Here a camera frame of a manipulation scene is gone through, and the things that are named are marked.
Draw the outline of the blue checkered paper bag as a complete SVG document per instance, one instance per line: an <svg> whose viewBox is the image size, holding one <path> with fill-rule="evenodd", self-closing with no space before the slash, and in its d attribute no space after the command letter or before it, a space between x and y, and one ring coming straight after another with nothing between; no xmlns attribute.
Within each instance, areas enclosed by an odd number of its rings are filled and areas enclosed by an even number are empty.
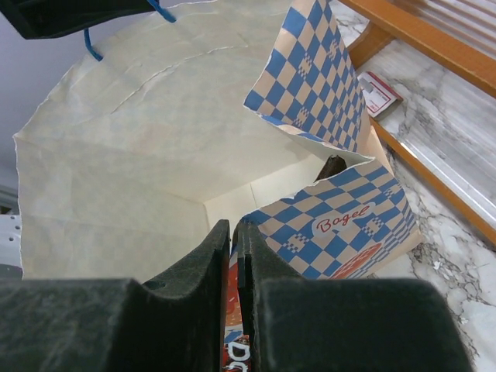
<svg viewBox="0 0 496 372"><path fill-rule="evenodd" d="M15 135L25 277L145 281L220 219L309 278L420 243L329 2L177 11L104 41Z"/></svg>

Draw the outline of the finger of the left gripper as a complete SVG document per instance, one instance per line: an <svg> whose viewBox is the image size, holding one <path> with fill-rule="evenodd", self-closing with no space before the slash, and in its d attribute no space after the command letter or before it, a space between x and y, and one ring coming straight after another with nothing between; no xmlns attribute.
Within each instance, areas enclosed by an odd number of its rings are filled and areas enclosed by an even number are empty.
<svg viewBox="0 0 496 372"><path fill-rule="evenodd" d="M147 0L1 0L1 14L27 40L54 39L158 9Z"/></svg>

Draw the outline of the red Doritos chips bag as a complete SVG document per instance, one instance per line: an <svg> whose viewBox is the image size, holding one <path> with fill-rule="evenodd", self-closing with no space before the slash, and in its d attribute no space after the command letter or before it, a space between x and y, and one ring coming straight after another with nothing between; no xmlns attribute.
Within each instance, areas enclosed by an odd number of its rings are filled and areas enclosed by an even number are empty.
<svg viewBox="0 0 496 372"><path fill-rule="evenodd" d="M251 371L249 336L243 330L238 294L238 250L234 246L229 258L227 285L226 327L222 357L222 371Z"/></svg>

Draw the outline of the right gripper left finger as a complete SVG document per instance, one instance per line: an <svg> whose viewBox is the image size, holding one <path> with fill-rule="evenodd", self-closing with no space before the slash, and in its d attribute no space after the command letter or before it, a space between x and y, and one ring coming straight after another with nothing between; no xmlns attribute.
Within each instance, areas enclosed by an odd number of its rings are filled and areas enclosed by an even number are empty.
<svg viewBox="0 0 496 372"><path fill-rule="evenodd" d="M140 283L130 278L1 283L3 371L219 371L229 223Z"/></svg>

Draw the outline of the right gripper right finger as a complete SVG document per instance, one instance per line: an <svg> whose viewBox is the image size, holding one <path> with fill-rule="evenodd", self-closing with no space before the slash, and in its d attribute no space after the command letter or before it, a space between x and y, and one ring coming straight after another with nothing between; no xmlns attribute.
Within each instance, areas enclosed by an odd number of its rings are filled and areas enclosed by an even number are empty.
<svg viewBox="0 0 496 372"><path fill-rule="evenodd" d="M238 293L254 371L469 371L440 293L413 279L302 277L240 222Z"/></svg>

